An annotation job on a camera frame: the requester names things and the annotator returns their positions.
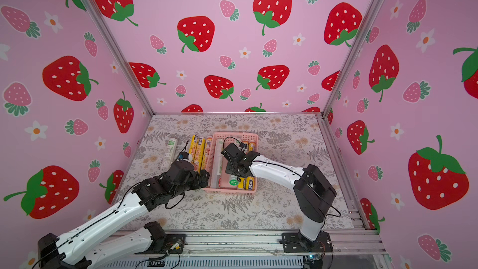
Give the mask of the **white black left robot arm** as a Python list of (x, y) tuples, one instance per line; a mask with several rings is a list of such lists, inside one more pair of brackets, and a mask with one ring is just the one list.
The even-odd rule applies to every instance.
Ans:
[(135, 184), (119, 203), (91, 222), (60, 236), (43, 236), (37, 243), (35, 265), (40, 269), (95, 269), (131, 254), (167, 254), (169, 249), (178, 249), (158, 222), (115, 240), (107, 238), (132, 220), (167, 206), (171, 199), (207, 187), (209, 178), (206, 170), (195, 171), (188, 161), (175, 161), (165, 173)]

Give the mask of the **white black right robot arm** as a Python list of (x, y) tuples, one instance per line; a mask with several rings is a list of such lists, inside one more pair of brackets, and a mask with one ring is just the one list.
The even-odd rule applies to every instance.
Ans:
[(236, 144), (229, 144), (221, 155), (227, 160), (226, 173), (239, 178), (262, 178), (294, 192), (304, 221), (299, 230), (303, 246), (317, 242), (337, 192), (322, 171), (310, 164), (305, 168), (287, 166), (264, 155), (244, 153)]

